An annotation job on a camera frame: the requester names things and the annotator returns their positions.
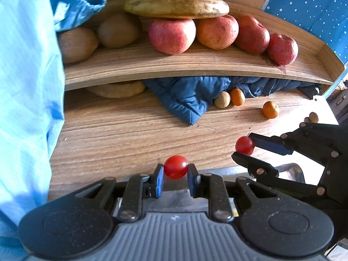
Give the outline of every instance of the wooden shelf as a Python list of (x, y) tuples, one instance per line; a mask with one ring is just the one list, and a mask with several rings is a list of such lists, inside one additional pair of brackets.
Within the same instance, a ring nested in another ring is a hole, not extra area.
[[(240, 136), (250, 132), (280, 136), (297, 129), (312, 111), (319, 115), (320, 123), (337, 124), (326, 100), (322, 96), (315, 99), (298, 91), (276, 92), (248, 98), (240, 107), (211, 107), (194, 126), (187, 126), (149, 90), (124, 99), (102, 98), (85, 89), (68, 91), (65, 124), (50, 160), (50, 198), (106, 176), (121, 179), (152, 172), (157, 163), (174, 154), (184, 155), (198, 169), (234, 166), (231, 154)], [(268, 100), (280, 107), (276, 119), (262, 115), (262, 105)], [(314, 183), (323, 170), (300, 154), (281, 156), (256, 148), (253, 156), (274, 166), (297, 163)]]
[[(95, 28), (106, 17), (122, 11), (124, 0), (108, 0), (107, 6), (86, 26)], [(344, 71), (339, 58), (320, 39), (275, 16), (246, 6), (230, 4), (230, 14), (253, 15), (268, 30), (287, 34), (299, 45), (296, 61), (278, 67), (263, 55), (247, 54), (232, 45), (212, 50), (198, 42), (183, 54), (158, 52), (147, 34), (132, 45), (120, 49), (100, 47), (87, 60), (65, 67), (66, 90), (98, 84), (166, 76), (239, 75), (293, 79), (332, 84)]]

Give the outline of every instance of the kiwi fruit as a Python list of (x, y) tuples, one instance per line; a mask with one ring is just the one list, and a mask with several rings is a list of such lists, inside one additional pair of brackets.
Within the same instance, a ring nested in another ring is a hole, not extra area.
[(120, 48), (137, 40), (141, 32), (142, 26), (137, 16), (118, 13), (99, 26), (98, 39), (106, 47)]
[(89, 28), (77, 27), (58, 36), (58, 44), (64, 64), (87, 59), (98, 47), (98, 39)]

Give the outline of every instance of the banana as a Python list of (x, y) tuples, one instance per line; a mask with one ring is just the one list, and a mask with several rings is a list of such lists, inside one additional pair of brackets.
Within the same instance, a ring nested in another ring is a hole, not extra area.
[(156, 18), (204, 19), (229, 13), (223, 0), (126, 0), (125, 11)]

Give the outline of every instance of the red cherry tomato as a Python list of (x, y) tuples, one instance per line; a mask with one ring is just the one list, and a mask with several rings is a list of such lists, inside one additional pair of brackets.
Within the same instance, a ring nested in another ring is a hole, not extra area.
[(169, 157), (164, 163), (164, 173), (170, 179), (181, 179), (187, 173), (187, 159), (180, 155)]
[(254, 152), (254, 141), (248, 136), (242, 136), (238, 138), (236, 142), (236, 151), (245, 155), (251, 155)]

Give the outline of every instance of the red apple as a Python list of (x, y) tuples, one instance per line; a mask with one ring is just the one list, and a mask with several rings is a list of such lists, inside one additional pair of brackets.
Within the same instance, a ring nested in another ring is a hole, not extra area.
[(231, 15), (200, 19), (197, 24), (198, 41), (214, 50), (222, 50), (230, 46), (237, 38), (238, 22)]
[(270, 36), (266, 51), (268, 57), (278, 65), (291, 64), (299, 53), (299, 47), (294, 39), (283, 34), (273, 33)]
[(148, 32), (150, 42), (158, 51), (175, 55), (191, 46), (196, 36), (196, 26), (192, 19), (154, 18)]
[(237, 19), (239, 33), (234, 42), (249, 54), (261, 54), (269, 43), (269, 32), (254, 17), (245, 15)]

